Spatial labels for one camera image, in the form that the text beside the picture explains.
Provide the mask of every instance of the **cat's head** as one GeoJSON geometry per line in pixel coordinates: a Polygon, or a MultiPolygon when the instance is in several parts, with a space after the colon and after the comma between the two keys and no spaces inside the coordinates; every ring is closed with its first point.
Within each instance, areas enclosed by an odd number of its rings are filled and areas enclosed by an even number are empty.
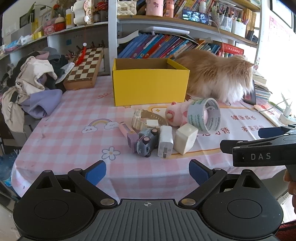
{"type": "Polygon", "coordinates": [[[241,86],[244,89],[244,93],[250,93],[253,90],[253,66],[254,64],[249,62],[242,55],[233,55],[228,58],[229,64],[233,75],[237,77],[241,86]]]}

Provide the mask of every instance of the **pink bottle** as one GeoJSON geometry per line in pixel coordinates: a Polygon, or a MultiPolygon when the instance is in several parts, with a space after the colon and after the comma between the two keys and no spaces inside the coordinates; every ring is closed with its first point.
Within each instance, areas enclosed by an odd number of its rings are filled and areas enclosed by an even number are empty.
{"type": "Polygon", "coordinates": [[[146,15],[163,16],[163,0],[146,0],[146,15]]]}
{"type": "Polygon", "coordinates": [[[165,17],[173,18],[174,17],[174,1],[167,0],[165,3],[165,17]]]}

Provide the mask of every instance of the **plush toy nose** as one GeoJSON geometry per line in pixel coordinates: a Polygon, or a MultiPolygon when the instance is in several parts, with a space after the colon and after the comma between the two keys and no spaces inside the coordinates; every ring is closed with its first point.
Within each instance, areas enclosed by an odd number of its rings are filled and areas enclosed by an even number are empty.
{"type": "Polygon", "coordinates": [[[173,114],[171,114],[171,113],[167,113],[167,114],[166,114],[166,117],[167,117],[168,119],[171,119],[171,118],[173,118],[173,114]]]}

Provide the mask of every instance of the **quilted purse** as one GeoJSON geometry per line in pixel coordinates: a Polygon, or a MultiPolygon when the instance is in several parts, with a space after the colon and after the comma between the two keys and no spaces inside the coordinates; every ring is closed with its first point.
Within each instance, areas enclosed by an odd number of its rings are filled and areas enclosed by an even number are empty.
{"type": "Polygon", "coordinates": [[[136,15],[136,1],[117,1],[117,15],[136,15]]]}

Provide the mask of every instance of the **cat's fur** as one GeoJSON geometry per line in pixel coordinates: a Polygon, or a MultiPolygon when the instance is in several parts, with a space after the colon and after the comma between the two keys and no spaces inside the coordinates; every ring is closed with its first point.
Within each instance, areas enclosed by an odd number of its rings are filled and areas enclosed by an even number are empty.
{"type": "Polygon", "coordinates": [[[253,90],[254,64],[243,56],[223,58],[192,49],[181,53],[175,61],[190,70],[187,92],[196,97],[234,103],[253,90]]]}

